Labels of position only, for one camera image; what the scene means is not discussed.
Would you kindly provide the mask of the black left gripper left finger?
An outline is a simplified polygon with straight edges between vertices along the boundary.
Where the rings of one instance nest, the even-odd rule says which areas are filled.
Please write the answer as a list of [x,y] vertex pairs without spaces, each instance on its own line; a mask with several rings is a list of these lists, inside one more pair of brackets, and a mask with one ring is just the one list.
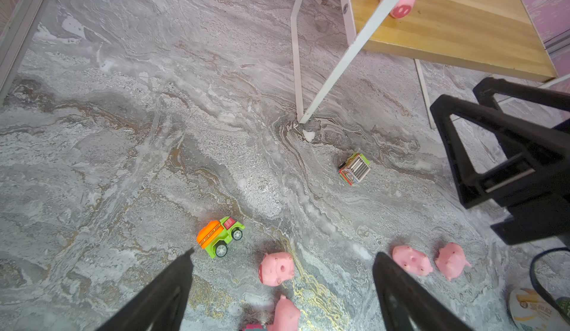
[[192,285],[193,252],[176,258],[99,329],[179,330]]

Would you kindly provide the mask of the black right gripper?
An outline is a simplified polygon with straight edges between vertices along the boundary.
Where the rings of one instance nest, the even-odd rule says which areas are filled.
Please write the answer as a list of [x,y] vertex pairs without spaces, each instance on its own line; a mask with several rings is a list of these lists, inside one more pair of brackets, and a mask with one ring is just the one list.
[[442,95],[431,106],[457,194],[510,214],[491,226],[507,245],[569,234],[569,133],[511,116],[497,94],[569,112],[569,95],[484,78],[477,103]]

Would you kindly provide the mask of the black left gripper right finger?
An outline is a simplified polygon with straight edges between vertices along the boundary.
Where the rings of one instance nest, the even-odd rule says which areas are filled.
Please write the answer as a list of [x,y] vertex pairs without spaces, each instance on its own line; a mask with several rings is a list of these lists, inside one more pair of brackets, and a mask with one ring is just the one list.
[[384,252],[373,279],[387,330],[470,330]]

